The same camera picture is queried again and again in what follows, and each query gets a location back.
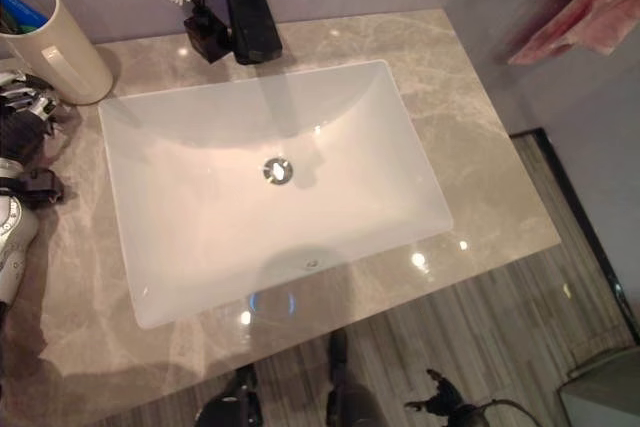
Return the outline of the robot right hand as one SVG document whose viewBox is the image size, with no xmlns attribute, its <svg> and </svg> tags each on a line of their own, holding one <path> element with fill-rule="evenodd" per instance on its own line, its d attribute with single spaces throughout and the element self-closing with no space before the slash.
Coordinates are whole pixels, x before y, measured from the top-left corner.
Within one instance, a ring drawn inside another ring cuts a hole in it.
<svg viewBox="0 0 640 427">
<path fill-rule="evenodd" d="M 464 400 L 454 384 L 440 372 L 427 368 L 426 373 L 436 383 L 436 394 L 426 400 L 409 401 L 403 407 L 415 412 L 424 410 L 445 417 L 447 426 L 488 426 L 480 408 Z"/>
</svg>

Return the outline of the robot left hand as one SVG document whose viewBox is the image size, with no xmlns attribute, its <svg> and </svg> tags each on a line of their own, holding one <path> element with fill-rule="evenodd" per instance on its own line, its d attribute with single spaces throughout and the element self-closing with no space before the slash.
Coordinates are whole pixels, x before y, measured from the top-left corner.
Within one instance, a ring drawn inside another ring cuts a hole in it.
<svg viewBox="0 0 640 427">
<path fill-rule="evenodd" d="M 45 148 L 51 165 L 82 123 L 78 109 L 63 101 L 44 79 L 21 70 L 1 72 L 1 158 L 27 166 L 42 155 L 46 137 L 62 135 Z"/>
</svg>

